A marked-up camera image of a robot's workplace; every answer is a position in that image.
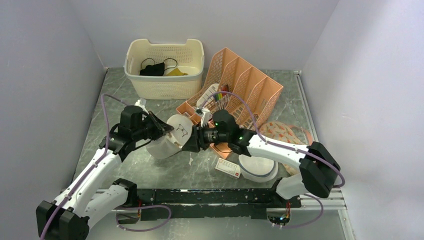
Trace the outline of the white mesh laundry bag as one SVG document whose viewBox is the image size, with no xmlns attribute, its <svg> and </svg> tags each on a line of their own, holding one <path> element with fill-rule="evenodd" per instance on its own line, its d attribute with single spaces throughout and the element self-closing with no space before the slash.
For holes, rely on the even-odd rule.
<svg viewBox="0 0 424 240">
<path fill-rule="evenodd" d="M 172 115 L 166 122 L 173 130 L 146 146 L 147 152 L 154 158 L 163 160 L 182 150 L 192 134 L 192 121 L 181 114 Z"/>
</svg>

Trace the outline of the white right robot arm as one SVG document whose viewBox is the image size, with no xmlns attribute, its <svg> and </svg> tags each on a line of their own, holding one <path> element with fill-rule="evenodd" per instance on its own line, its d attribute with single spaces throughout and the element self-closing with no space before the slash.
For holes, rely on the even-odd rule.
<svg viewBox="0 0 424 240">
<path fill-rule="evenodd" d="M 297 169 L 298 174 L 281 179 L 270 193 L 270 202 L 275 207 L 282 207 L 292 197 L 307 193 L 328 198 L 336 187 L 341 168 L 322 143 L 314 141 L 310 145 L 300 145 L 264 137 L 239 127 L 226 110 L 215 112 L 212 119 L 213 127 L 201 124 L 192 127 L 182 150 L 198 153 L 210 144 L 226 143 L 238 155 L 265 158 Z"/>
</svg>

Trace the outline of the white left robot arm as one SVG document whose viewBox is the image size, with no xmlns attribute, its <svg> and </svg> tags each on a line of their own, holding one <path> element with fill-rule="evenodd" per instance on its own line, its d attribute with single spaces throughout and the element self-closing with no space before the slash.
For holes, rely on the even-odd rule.
<svg viewBox="0 0 424 240">
<path fill-rule="evenodd" d="M 174 127 L 137 105 L 125 106 L 119 123 L 107 131 L 94 157 L 80 175 L 53 201 L 36 208 L 38 234 L 42 240 L 84 240 L 89 230 L 117 207 L 141 206 L 137 184 L 119 178 L 104 193 L 95 193 L 107 175 L 133 151 L 137 142 L 147 144 L 164 137 Z"/>
</svg>

